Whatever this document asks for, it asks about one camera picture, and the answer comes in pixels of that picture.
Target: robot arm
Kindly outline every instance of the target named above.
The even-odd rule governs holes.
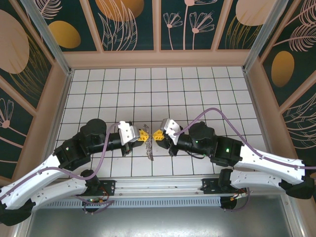
[[[169,149],[171,156],[176,156],[177,152],[182,150],[189,154],[202,155],[200,158],[209,157],[211,162],[219,166],[242,167],[261,171],[243,173],[237,170],[222,171],[226,172],[225,175],[220,176],[219,180],[220,183],[222,179],[223,189],[225,186],[245,188],[260,185],[261,187],[283,189],[289,196],[295,198],[309,199],[312,197],[315,186],[309,171],[280,164],[281,162],[303,167],[305,164],[302,160],[283,158],[256,150],[257,153],[274,160],[276,163],[263,159],[241,141],[217,136],[214,129],[207,127],[202,121],[193,124],[189,128],[189,134],[175,135],[182,128],[169,118],[162,121],[160,129],[163,136],[160,136],[161,139],[156,139],[156,142],[159,146]]]
[[[118,128],[118,132],[109,135],[107,151],[121,149],[122,156],[125,156],[132,152],[133,147],[143,144],[144,141],[140,137],[139,130],[130,123],[121,121]],[[21,179],[2,187],[0,189],[0,222],[4,223],[4,221],[10,219],[8,216],[16,216],[17,213],[23,216],[20,213],[21,211],[30,210],[30,208],[31,210],[33,208],[37,209],[41,203],[54,201],[57,198],[64,197],[64,195],[68,197],[85,192],[86,181],[77,179],[73,182],[77,182],[78,185],[73,185],[70,180],[66,181],[66,183],[63,182],[43,189],[64,174],[58,169],[52,170],[48,168],[63,168],[68,171],[74,171],[90,162],[91,154],[99,153],[103,150],[106,129],[106,124],[102,120],[90,120],[80,129],[79,133],[56,148],[54,153],[42,164]],[[58,187],[65,189],[61,189],[61,193],[54,191]]]

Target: fern illustration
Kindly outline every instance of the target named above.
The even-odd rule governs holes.
[[[306,0],[299,14],[300,21],[305,26],[310,26],[316,22],[316,0]]]
[[[273,47],[284,42],[289,42],[290,49],[296,52],[307,52],[313,47],[316,43],[316,0],[305,0],[300,13],[285,26],[297,18],[300,19],[302,25],[295,28],[289,39],[275,43]]]
[[[102,12],[107,17],[99,13],[103,24],[102,45],[106,51],[134,50],[137,44],[137,25],[132,11],[126,9],[121,1],[121,8],[114,0],[100,0]]]
[[[34,0],[44,19],[52,20],[62,8],[61,0]]]
[[[289,39],[275,43],[273,46],[279,45],[284,42],[289,42],[292,51],[307,52],[309,48],[313,47],[316,43],[316,25],[298,26],[291,34]]]
[[[316,147],[316,93],[301,105],[287,109],[284,121],[295,148]]]

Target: purple cable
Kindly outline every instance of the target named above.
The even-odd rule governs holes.
[[[111,205],[114,203],[114,200],[105,201],[105,202],[90,202],[90,201],[87,201],[87,200],[85,200],[85,199],[83,199],[83,198],[81,198],[81,197],[78,197],[78,196],[73,196],[73,197],[79,199],[80,201],[85,202],[85,205],[84,205],[83,209],[84,209],[84,211],[85,211],[86,214],[90,213],[90,212],[88,212],[88,211],[85,209],[85,207],[86,207],[88,204],[98,205],[98,206],[101,206],[101,205],[105,205],[105,204],[106,204],[105,207],[99,208],[98,210],[96,210],[96,211],[94,211],[94,212],[91,212],[90,215],[98,214],[98,213],[100,213],[100,212],[106,210],[109,206],[111,206]]]
[[[219,109],[217,108],[208,108],[207,110],[205,110],[204,112],[202,112],[199,116],[196,117],[195,120],[193,120],[187,127],[185,127],[183,130],[179,131],[179,132],[176,132],[174,133],[174,136],[177,136],[177,135],[180,135],[181,133],[189,130],[189,128],[195,124],[198,119],[200,117],[202,117],[203,115],[205,115],[207,112],[209,111],[212,111],[212,110],[215,110],[217,111],[225,120],[226,122],[228,123],[228,125],[233,129],[233,131],[238,135],[238,137],[241,138],[241,140],[243,141],[243,143],[250,148],[250,150],[256,154],[257,156],[259,156],[260,158],[262,159],[265,159],[267,161],[270,161],[270,162],[273,162],[273,163],[276,163],[276,164],[280,164],[280,165],[284,165],[284,166],[287,166],[287,167],[291,167],[291,168],[295,168],[295,169],[316,169],[316,166],[309,166],[309,167],[306,167],[306,166],[298,166],[298,165],[293,165],[293,164],[287,164],[287,163],[283,163],[281,161],[278,161],[278,160],[274,160],[274,159],[271,159],[271,158],[268,158],[268,157],[265,157],[264,155],[260,154],[259,152],[257,152],[247,141],[246,139],[244,139],[242,137],[242,135],[237,131],[237,129],[231,124],[231,122],[228,120],[228,118],[223,114],[222,111],[220,111]]]
[[[40,169],[39,171],[31,174],[29,177],[27,177],[26,179],[22,180],[20,183],[18,183],[16,186],[14,186],[12,189],[10,189],[9,191],[7,191],[4,195],[2,195],[0,197],[0,201],[2,201],[6,195],[9,195],[11,192],[13,192],[14,190],[16,190],[18,187],[20,187],[22,184],[24,184],[26,181],[32,179],[34,176],[36,176],[38,173],[43,173],[44,171],[47,171],[47,170],[57,170],[57,171],[61,171],[67,175],[69,175],[70,177],[72,178],[76,178],[76,179],[80,179],[80,180],[89,180],[91,178],[93,178],[99,171],[99,169],[101,168],[101,165],[102,165],[102,162],[103,162],[103,159],[104,159],[104,156],[105,156],[105,151],[107,150],[107,146],[108,146],[108,141],[109,141],[109,136],[110,136],[110,131],[112,130],[112,128],[115,126],[115,125],[119,125],[119,122],[116,122],[114,124],[112,124],[110,126],[110,128],[108,129],[108,132],[105,136],[105,141],[104,141],[104,146],[103,146],[103,150],[102,150],[102,154],[101,154],[101,158],[100,158],[100,162],[97,166],[97,168],[95,169],[95,171],[88,177],[81,177],[81,176],[78,176],[78,175],[75,175],[75,174],[72,174],[64,169],[61,169],[61,168],[57,168],[57,167],[47,167],[47,168],[44,168],[44,169]]]
[[[237,209],[233,209],[233,210],[230,210],[231,212],[234,212],[234,211],[242,211],[246,208],[246,206],[249,204],[250,202],[250,189],[247,188],[247,201],[245,203],[244,206],[240,207],[240,208],[237,208]]]

